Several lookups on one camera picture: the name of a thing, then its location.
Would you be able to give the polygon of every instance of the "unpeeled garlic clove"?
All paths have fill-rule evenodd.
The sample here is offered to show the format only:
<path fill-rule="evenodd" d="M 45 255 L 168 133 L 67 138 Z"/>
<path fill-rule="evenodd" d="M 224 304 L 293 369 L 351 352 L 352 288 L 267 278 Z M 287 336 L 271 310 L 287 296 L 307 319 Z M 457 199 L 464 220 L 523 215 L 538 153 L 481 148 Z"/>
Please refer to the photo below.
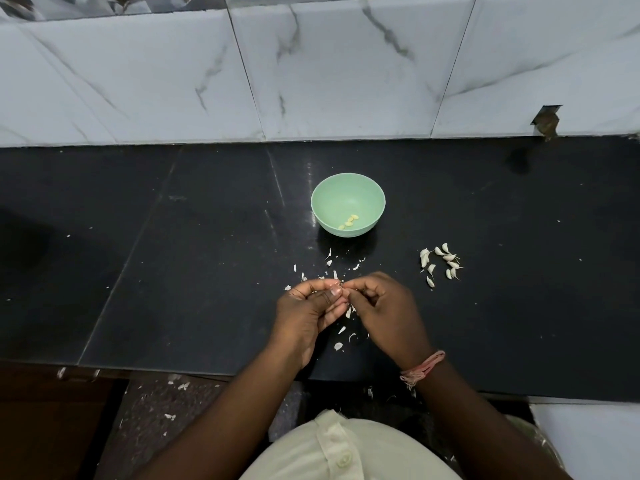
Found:
<path fill-rule="evenodd" d="M 427 263 L 429 262 L 429 254 L 430 254 L 430 250 L 428 250 L 427 248 L 423 249 L 420 251 L 420 265 L 422 267 L 427 266 Z"/>

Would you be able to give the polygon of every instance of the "hand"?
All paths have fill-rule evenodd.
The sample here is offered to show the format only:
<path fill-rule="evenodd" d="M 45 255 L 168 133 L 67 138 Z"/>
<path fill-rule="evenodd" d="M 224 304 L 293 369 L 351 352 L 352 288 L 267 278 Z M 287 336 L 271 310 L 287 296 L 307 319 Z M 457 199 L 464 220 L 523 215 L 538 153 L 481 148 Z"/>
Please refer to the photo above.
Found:
<path fill-rule="evenodd" d="M 373 342 L 400 369 L 412 369 L 435 352 L 408 288 L 380 271 L 344 287 Z"/>
<path fill-rule="evenodd" d="M 302 369 L 311 360 L 318 333 L 348 307 L 340 280 L 303 281 L 279 298 L 269 345 L 295 354 Z"/>

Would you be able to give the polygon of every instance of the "pink thread bracelet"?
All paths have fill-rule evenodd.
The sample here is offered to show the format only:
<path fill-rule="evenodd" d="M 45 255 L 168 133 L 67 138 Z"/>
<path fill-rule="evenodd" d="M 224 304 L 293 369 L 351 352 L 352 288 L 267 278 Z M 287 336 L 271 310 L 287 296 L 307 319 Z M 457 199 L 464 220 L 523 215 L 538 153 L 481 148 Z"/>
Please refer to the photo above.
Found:
<path fill-rule="evenodd" d="M 411 390 L 418 381 L 427 377 L 427 374 L 436 366 L 438 362 L 442 362 L 445 357 L 443 350 L 438 350 L 435 354 L 431 355 L 427 360 L 422 362 L 418 367 L 409 369 L 408 371 L 400 372 L 400 380 L 402 380 L 409 390 Z"/>

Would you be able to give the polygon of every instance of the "green bowl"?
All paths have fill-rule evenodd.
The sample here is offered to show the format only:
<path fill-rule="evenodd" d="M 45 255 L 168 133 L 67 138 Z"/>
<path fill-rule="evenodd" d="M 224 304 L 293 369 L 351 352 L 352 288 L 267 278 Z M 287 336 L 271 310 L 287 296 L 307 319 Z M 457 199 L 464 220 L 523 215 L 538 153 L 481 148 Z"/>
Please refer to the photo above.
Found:
<path fill-rule="evenodd" d="M 311 194 L 311 210 L 327 232 L 356 237 L 371 230 L 385 210 L 385 193 L 380 185 L 359 173 L 338 173 L 325 178 Z M 344 225 L 354 214 L 353 226 Z"/>

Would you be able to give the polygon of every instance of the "forearm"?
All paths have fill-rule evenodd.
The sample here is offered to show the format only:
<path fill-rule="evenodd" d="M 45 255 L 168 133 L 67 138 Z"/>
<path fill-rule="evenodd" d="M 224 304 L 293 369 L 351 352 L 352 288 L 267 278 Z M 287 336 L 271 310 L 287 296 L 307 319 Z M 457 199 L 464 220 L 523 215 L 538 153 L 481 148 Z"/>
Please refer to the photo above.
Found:
<path fill-rule="evenodd" d="M 469 479 L 570 478 L 471 389 L 450 363 L 437 364 L 417 389 Z"/>
<path fill-rule="evenodd" d="M 274 348 L 263 350 L 136 480 L 238 478 L 266 434 L 299 364 L 299 358 Z"/>

